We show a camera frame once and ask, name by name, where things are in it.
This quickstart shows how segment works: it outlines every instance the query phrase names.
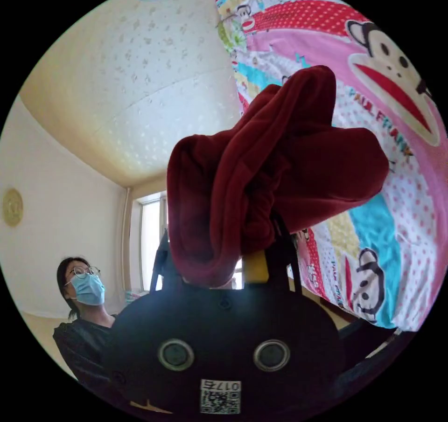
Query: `ceiling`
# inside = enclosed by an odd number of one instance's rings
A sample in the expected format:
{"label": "ceiling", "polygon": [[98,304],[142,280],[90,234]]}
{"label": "ceiling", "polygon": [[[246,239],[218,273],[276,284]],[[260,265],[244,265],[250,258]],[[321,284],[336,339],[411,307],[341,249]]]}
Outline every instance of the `ceiling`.
{"label": "ceiling", "polygon": [[82,161],[141,184],[166,170],[181,138],[239,119],[218,19],[214,0],[109,0],[48,49],[22,101]]}

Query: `bedsheet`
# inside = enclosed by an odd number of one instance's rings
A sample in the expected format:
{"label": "bedsheet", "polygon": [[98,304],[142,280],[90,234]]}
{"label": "bedsheet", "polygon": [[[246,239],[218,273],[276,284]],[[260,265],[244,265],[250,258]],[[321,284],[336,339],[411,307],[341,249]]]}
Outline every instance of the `bedsheet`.
{"label": "bedsheet", "polygon": [[215,1],[241,114],[270,83],[326,65],[332,124],[371,130],[392,165],[372,200],[299,234],[302,285],[372,324],[417,331],[448,264],[448,139],[424,80],[341,0]]}

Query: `eyeglasses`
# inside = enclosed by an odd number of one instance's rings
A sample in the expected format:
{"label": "eyeglasses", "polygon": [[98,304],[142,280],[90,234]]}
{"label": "eyeglasses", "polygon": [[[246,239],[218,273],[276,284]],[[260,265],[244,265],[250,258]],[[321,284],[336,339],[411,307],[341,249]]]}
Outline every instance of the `eyeglasses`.
{"label": "eyeglasses", "polygon": [[88,268],[82,268],[82,267],[75,267],[70,273],[74,273],[76,277],[79,279],[85,279],[88,274],[91,274],[92,276],[100,276],[100,270],[97,267],[88,267]]}

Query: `gold wall decoration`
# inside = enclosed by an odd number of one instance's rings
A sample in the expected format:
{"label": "gold wall decoration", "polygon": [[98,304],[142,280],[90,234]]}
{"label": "gold wall decoration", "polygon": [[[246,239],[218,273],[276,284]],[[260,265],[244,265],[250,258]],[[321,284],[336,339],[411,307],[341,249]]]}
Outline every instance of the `gold wall decoration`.
{"label": "gold wall decoration", "polygon": [[3,219],[8,226],[17,226],[23,217],[22,197],[16,189],[9,189],[3,195]]}

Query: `woman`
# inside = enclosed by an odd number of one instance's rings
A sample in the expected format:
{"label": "woman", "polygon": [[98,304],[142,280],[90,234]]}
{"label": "woman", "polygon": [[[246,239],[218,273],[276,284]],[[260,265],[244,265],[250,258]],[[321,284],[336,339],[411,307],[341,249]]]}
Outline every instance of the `woman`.
{"label": "woman", "polygon": [[[56,276],[59,291],[71,308],[69,319],[77,317],[71,323],[61,323],[53,334],[67,366],[89,391],[116,408],[144,418],[147,411],[127,401],[102,366],[101,353],[115,316],[107,313],[104,306],[105,287],[100,270],[82,257],[67,257],[59,264]],[[162,411],[151,406],[145,409]]]}

